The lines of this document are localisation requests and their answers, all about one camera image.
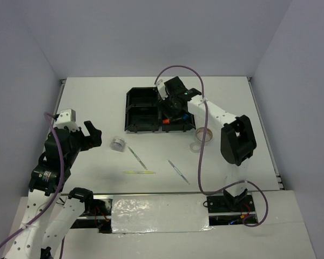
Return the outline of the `large brown-core tape roll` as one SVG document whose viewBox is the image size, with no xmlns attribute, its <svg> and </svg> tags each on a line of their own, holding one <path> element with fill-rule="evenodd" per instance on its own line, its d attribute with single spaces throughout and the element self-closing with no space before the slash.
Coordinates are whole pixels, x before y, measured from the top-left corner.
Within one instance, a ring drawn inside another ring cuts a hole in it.
<svg viewBox="0 0 324 259">
<path fill-rule="evenodd" d="M 204 127 L 199 127 L 195 131 L 194 139 L 199 143 L 202 143 L 204 141 L 205 144 L 208 144 L 213 139 L 213 133 L 209 128 L 205 129 Z"/>
</svg>

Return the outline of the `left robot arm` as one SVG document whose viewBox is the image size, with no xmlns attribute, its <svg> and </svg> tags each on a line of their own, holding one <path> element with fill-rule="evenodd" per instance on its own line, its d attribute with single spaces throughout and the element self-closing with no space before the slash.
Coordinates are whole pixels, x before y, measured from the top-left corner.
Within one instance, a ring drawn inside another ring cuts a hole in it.
<svg viewBox="0 0 324 259">
<path fill-rule="evenodd" d="M 61 212 L 55 219 L 51 213 L 70 177 L 70 169 L 78 154 L 102 144 L 102 132 L 92 122 L 84 123 L 89 135 L 80 127 L 55 126 L 49 133 L 45 151 L 31 173 L 28 202 L 19 229 L 5 258 L 53 258 L 75 220 L 81 214 L 94 211 L 93 192 L 75 187 L 68 194 Z"/>
</svg>

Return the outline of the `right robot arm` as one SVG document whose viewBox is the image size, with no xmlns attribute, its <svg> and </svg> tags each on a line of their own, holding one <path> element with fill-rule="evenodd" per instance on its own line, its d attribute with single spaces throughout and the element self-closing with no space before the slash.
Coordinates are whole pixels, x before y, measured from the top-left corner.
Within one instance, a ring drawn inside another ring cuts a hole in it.
<svg viewBox="0 0 324 259">
<path fill-rule="evenodd" d="M 238 210 L 247 196 L 247 173 L 241 167 L 253 156 L 257 142 L 251 120 L 248 116 L 237 116 L 215 105 L 204 94 L 204 83 L 201 91 L 187 89 L 179 77 L 168 81 L 157 78 L 154 82 L 159 94 L 159 107 L 170 120 L 180 120 L 185 113 L 204 119 L 204 128 L 212 122 L 220 133 L 220 154 L 223 159 L 235 167 L 235 172 L 227 181 L 227 188 L 222 190 L 224 205 L 230 211 Z"/>
</svg>

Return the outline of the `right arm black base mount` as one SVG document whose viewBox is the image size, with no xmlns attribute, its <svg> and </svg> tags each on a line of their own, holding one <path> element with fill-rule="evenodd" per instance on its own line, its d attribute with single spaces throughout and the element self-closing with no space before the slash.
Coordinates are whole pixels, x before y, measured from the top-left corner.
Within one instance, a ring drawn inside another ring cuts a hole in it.
<svg viewBox="0 0 324 259">
<path fill-rule="evenodd" d="M 247 195 L 242 201 L 235 205 L 226 203 L 223 195 L 207 196 L 204 206 L 209 213 L 253 213 L 255 212 L 255 205 L 252 195 Z"/>
</svg>

